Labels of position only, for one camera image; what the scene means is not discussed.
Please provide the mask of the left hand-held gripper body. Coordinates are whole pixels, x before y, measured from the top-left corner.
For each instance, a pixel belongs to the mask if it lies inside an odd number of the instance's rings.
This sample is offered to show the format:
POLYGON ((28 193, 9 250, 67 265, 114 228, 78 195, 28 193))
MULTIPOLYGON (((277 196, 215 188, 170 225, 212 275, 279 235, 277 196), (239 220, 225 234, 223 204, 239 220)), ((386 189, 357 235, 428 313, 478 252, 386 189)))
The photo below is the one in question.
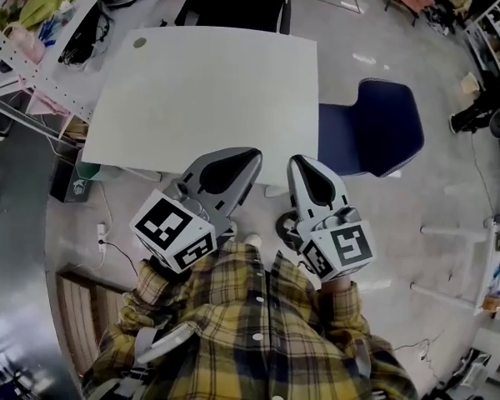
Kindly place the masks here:
POLYGON ((152 191, 130 222, 132 233, 162 266, 187 271, 236 235, 230 216, 262 165, 263 155, 253 147, 202 155, 163 191, 152 191))

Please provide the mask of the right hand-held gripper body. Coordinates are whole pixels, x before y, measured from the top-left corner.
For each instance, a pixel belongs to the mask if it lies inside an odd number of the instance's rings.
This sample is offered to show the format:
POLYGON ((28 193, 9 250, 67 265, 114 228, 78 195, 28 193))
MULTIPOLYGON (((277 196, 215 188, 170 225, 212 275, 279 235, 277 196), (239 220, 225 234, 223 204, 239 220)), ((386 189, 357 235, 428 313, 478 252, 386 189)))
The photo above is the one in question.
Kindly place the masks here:
POLYGON ((287 180, 294 207, 293 227, 287 231, 289 242, 321 282, 355 273, 375 260, 369 223, 350 203, 341 177, 318 160, 298 154, 289 159, 287 180), (298 167, 299 158, 333 184, 331 203, 313 203, 309 198, 298 167))

